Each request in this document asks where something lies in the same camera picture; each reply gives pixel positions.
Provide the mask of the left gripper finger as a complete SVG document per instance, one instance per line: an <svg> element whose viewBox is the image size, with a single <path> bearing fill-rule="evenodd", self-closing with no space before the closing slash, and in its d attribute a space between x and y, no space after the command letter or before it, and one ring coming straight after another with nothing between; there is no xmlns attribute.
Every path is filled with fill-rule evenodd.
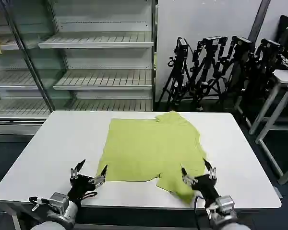
<svg viewBox="0 0 288 230"><path fill-rule="evenodd" d="M81 162L77 163L75 168L71 168L71 179L77 179L78 178L78 172L81 170L85 163L85 159L82 160Z"/></svg>
<svg viewBox="0 0 288 230"><path fill-rule="evenodd" d="M100 173L100 175L97 176L97 177L95 177L95 178L93 178L93 179L90 179L90 180L89 180L89 183L90 183L91 185L94 185L95 188L100 187L100 186L106 181L107 168L108 168L108 166L106 165L106 166L103 168L103 170L102 170L102 172Z"/></svg>

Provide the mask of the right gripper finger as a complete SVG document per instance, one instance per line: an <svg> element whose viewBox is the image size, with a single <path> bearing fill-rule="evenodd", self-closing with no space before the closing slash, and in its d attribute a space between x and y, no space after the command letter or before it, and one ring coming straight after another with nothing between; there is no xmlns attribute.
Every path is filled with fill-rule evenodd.
<svg viewBox="0 0 288 230"><path fill-rule="evenodd" d="M184 167L181 168L181 174L182 174L182 180L185 184L195 185L196 183L198 183L197 179L195 179L194 177L191 177L187 174L187 171L185 170Z"/></svg>
<svg viewBox="0 0 288 230"><path fill-rule="evenodd" d="M212 167L210 162L208 162L206 159L203 159L203 160L204 160L205 167L209 172L209 174L205 174L203 178L209 179L209 180L216 180L216 167Z"/></svg>

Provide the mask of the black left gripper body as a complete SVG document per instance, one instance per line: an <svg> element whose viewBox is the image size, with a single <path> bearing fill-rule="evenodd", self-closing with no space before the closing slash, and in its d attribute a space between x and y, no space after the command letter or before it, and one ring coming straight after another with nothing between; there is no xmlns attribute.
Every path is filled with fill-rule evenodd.
<svg viewBox="0 0 288 230"><path fill-rule="evenodd" d="M70 183L72 187L67 193L69 200L80 207L82 200L96 196L96 185L92 182L93 180L93 177L81 174L78 174L77 178L71 178Z"/></svg>

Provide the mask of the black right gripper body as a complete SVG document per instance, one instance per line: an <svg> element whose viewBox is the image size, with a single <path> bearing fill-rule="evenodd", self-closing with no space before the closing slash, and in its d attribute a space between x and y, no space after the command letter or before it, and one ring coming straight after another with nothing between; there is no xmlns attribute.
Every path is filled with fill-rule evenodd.
<svg viewBox="0 0 288 230"><path fill-rule="evenodd" d="M194 178L195 183L192 185L192 189L200 191L205 201L215 202L219 198L219 194L215 189L217 182L216 177L210 177L205 174Z"/></svg>

